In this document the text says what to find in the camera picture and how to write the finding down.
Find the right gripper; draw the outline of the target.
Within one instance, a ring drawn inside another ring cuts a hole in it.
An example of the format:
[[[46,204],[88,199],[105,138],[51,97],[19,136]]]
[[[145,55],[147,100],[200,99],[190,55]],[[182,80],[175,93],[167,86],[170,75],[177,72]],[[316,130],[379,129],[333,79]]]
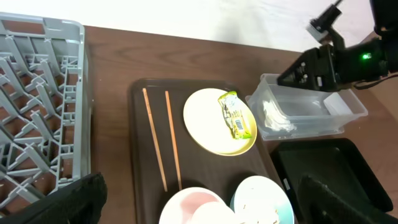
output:
[[[337,92],[335,53],[330,44],[306,50],[277,78],[279,86],[303,90]]]

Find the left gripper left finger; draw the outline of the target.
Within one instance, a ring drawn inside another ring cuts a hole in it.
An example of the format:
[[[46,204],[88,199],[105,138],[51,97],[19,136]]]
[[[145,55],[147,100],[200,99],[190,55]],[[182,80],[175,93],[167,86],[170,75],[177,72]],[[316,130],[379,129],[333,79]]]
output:
[[[1,224],[97,224],[107,196],[103,175],[89,174],[23,210],[1,218]]]

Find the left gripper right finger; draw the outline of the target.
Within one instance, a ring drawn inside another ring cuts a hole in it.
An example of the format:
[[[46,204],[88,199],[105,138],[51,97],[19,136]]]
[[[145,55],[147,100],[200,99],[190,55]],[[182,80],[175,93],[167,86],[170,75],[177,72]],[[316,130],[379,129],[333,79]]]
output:
[[[300,179],[297,201],[306,223],[397,224],[397,218],[356,200],[346,200],[311,175]]]

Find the blue bowl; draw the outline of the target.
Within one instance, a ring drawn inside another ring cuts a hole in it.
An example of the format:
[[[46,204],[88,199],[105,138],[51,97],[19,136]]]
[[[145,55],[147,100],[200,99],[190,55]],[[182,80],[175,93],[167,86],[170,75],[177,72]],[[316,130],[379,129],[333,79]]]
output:
[[[273,180],[254,175],[235,190],[229,207],[244,224],[294,224],[295,215],[283,189]]]

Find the green snack wrapper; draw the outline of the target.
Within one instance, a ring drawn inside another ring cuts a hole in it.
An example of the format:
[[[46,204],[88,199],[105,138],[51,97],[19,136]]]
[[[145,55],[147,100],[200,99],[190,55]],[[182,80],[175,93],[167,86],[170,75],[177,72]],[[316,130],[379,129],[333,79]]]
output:
[[[231,130],[233,139],[252,138],[241,110],[241,100],[235,91],[229,91],[218,98],[226,125]]]

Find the wooden chopstick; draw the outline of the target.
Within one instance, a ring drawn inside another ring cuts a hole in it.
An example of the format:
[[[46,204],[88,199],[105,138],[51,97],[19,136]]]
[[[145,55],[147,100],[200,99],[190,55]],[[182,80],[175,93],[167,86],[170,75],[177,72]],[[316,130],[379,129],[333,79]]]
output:
[[[169,117],[170,136],[171,136],[172,149],[173,149],[173,154],[174,154],[175,169],[176,169],[176,173],[177,173],[178,189],[182,190],[182,178],[181,178],[181,173],[180,173],[180,163],[179,163],[179,159],[178,159],[178,148],[177,148],[177,142],[176,142],[176,138],[175,138],[174,121],[173,121],[172,109],[171,109],[171,104],[170,104],[170,96],[169,96],[168,91],[165,91],[165,100],[166,100],[166,106],[167,106],[167,113],[168,113],[168,117]]]
[[[152,110],[150,107],[149,97],[147,95],[146,88],[142,89],[142,93],[144,95],[144,101],[146,104],[146,111],[147,111],[147,116],[148,116],[148,120],[149,120],[149,124],[150,124],[150,130],[151,130],[151,135],[152,135],[152,139],[153,139],[153,143],[154,143],[154,148],[155,148],[157,162],[158,162],[158,166],[159,166],[159,170],[160,170],[160,175],[162,178],[162,184],[164,187],[164,191],[167,192],[168,191],[167,180],[165,178],[162,157],[161,157],[161,153],[160,153],[160,149],[159,149],[159,142],[158,142],[157,135],[156,135],[155,125],[154,125],[154,121],[153,121],[153,117],[152,117]]]

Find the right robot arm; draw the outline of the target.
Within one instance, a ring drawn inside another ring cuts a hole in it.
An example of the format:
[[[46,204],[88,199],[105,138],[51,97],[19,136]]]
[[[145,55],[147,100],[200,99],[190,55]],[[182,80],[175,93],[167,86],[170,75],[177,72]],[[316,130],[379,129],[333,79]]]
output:
[[[365,90],[397,76],[397,1],[370,2],[377,36],[352,47],[333,28],[341,14],[338,5],[336,1],[310,21],[307,30],[321,46],[306,50],[281,73],[279,86],[323,92]]]

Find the black waste tray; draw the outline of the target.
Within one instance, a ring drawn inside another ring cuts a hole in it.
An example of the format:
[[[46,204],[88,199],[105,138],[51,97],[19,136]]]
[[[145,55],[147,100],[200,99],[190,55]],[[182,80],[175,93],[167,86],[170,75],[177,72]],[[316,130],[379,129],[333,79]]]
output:
[[[394,208],[380,181],[349,139],[282,142],[271,152],[271,159],[300,222],[306,223],[297,201],[304,175],[316,178],[346,200],[372,205],[388,215]]]

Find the clear plastic bin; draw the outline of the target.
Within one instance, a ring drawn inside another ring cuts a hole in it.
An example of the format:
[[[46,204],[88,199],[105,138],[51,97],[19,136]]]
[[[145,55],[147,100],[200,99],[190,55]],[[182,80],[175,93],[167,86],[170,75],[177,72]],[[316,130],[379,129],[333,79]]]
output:
[[[277,74],[262,74],[253,94],[246,97],[264,141],[310,138],[344,132],[344,125],[368,115],[352,90],[327,93],[277,84]],[[297,129],[273,131],[264,125],[263,101],[273,101]]]

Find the grey dish rack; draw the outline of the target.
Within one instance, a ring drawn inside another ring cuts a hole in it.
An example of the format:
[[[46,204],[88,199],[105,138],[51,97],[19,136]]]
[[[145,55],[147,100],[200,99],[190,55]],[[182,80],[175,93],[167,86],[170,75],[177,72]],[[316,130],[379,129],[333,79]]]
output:
[[[2,13],[2,217],[90,173],[92,114],[85,28]]]

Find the dark brown serving tray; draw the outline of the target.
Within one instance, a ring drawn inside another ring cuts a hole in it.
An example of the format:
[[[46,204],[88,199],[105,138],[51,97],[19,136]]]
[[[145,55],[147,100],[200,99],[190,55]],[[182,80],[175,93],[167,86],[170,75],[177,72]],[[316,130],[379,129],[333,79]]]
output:
[[[157,162],[146,104],[146,88],[162,157],[168,191],[164,191]],[[237,90],[232,83],[219,80],[140,79],[128,89],[129,135],[137,223],[158,223],[167,201],[178,192],[177,173],[170,136],[165,91],[169,92],[182,187],[204,187],[226,203],[244,178],[263,175],[278,181],[278,175],[261,138],[239,156],[219,156],[200,147],[183,122],[187,98],[202,88]]]

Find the pink bowl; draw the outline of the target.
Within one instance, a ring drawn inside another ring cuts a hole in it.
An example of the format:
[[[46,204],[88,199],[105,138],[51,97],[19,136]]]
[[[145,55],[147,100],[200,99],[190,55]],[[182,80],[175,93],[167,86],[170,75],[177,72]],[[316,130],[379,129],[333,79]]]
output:
[[[159,224],[239,223],[238,217],[216,193],[201,187],[177,192],[162,209]]]

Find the yellow plate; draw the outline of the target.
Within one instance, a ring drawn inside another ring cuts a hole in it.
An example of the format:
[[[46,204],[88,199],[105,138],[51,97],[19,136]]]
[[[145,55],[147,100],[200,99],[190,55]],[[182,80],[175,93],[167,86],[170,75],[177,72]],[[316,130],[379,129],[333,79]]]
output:
[[[204,88],[192,93],[184,104],[183,120],[193,140],[205,150],[221,156],[238,156],[250,150],[256,142],[257,124],[248,106],[237,99],[237,106],[252,137],[235,139],[218,103],[218,98],[225,93],[225,90],[217,88]]]

